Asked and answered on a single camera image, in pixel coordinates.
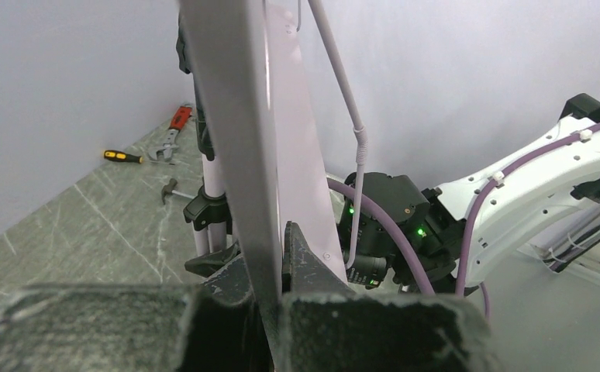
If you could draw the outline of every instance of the white cable clip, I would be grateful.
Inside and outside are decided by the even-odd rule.
[[[581,138],[581,142],[588,142],[594,133],[590,129],[583,129],[578,133],[578,136]]]
[[[500,188],[501,186],[503,186],[503,180],[505,179],[505,174],[503,174],[503,172],[496,171],[494,172],[494,174],[491,176],[491,179],[496,181],[496,183],[498,184],[498,188]]]

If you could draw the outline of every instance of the yellow and black screwdriver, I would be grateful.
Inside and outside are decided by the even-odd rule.
[[[125,153],[123,151],[118,150],[105,150],[104,151],[104,159],[108,161],[114,161],[116,163],[136,163],[142,164],[145,161],[144,157],[139,157],[137,155],[132,155],[130,153]],[[166,163],[164,161],[154,161],[147,159],[148,163],[157,163],[157,164],[168,164],[174,165],[173,163]]]

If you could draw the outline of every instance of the purple hose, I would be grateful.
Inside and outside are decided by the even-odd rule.
[[[489,320],[489,315],[491,314],[491,303],[489,301],[489,292],[487,292],[487,287],[485,287],[484,283],[480,283],[479,287],[481,288],[481,292],[483,294],[483,302],[485,307],[485,318]]]
[[[588,127],[593,133],[598,132],[600,130],[600,123],[594,124],[593,126]],[[545,153],[549,153],[555,149],[558,149],[562,146],[566,146],[570,143],[574,143],[578,141],[581,137],[578,132],[574,134],[570,134],[563,139],[559,139],[558,141],[554,141],[545,146],[540,147],[539,149],[533,150],[526,155],[520,157],[519,159],[513,161],[505,167],[502,172],[505,177],[508,177],[512,172],[516,171],[522,165],[530,162],[531,160],[541,157]],[[467,216],[467,224],[464,226],[464,236],[462,238],[462,249],[460,252],[460,263],[457,265],[457,279],[455,282],[455,293],[460,296],[464,296],[464,285],[466,284],[467,278],[467,266],[469,264],[469,249],[471,248],[471,238],[474,233],[474,222],[478,217],[478,213],[481,211],[481,207],[483,205],[484,200],[489,196],[489,194],[494,190],[494,188],[498,186],[498,182],[494,180],[490,180],[481,190],[481,193],[476,196],[474,199],[474,204],[471,206],[471,210],[469,211],[469,215]]]
[[[343,194],[346,198],[352,199],[355,197],[355,189],[348,185],[331,178],[327,179],[327,185],[331,190]],[[394,220],[389,217],[387,212],[385,212],[380,205],[375,204],[375,201],[372,201],[366,195],[362,195],[361,208],[370,213],[371,216],[373,216],[374,219],[377,219],[382,227],[387,230],[387,233],[394,240],[394,243],[396,243],[403,257],[407,261],[407,266],[409,266],[412,275],[414,275],[414,280],[419,286],[421,293],[425,295],[434,295],[435,291],[428,279],[428,275],[426,275],[426,270],[423,269],[421,262],[419,262],[419,258],[416,256],[416,252],[414,252],[414,249],[409,244],[405,234],[403,234]]]

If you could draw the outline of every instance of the purple cable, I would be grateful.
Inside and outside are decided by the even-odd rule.
[[[483,294],[483,302],[485,307],[485,319],[489,320],[489,315],[491,314],[491,303],[489,301],[489,292],[487,292],[487,287],[485,287],[484,283],[480,283],[478,287],[481,288],[481,292]]]
[[[343,194],[346,198],[352,199],[355,197],[355,189],[346,184],[328,178],[327,185],[331,190]],[[434,295],[435,291],[430,283],[430,279],[428,279],[428,275],[426,275],[426,270],[423,269],[419,258],[416,256],[416,252],[414,252],[414,249],[409,244],[405,234],[403,234],[394,220],[389,217],[387,212],[385,212],[380,205],[377,205],[375,201],[371,200],[366,195],[362,195],[361,208],[370,213],[371,216],[373,216],[374,219],[377,219],[382,227],[387,230],[387,233],[394,240],[394,243],[396,243],[403,257],[407,261],[407,266],[409,266],[412,275],[414,275],[414,280],[419,286],[421,293],[425,295]]]
[[[594,124],[586,129],[590,129],[593,133],[598,132],[600,130],[600,123]],[[522,165],[530,162],[531,160],[541,157],[545,153],[549,153],[555,149],[558,149],[562,146],[566,146],[570,143],[577,142],[580,140],[579,132],[574,134],[570,134],[567,137],[559,139],[558,141],[554,141],[545,146],[540,147],[539,149],[533,150],[526,155],[520,157],[519,159],[513,161],[505,167],[502,172],[505,177],[508,177],[512,172],[516,171]],[[478,213],[481,211],[481,207],[485,198],[489,196],[492,190],[498,186],[498,182],[494,180],[490,180],[481,190],[480,194],[476,196],[474,199],[474,204],[471,206],[471,210],[469,211],[469,215],[467,216],[467,224],[464,226],[464,236],[462,238],[462,249],[460,252],[460,262],[457,265],[457,279],[455,282],[455,293],[460,296],[464,296],[464,285],[466,284],[467,277],[467,266],[469,264],[469,249],[471,247],[471,238],[474,233],[474,222],[478,217]]]

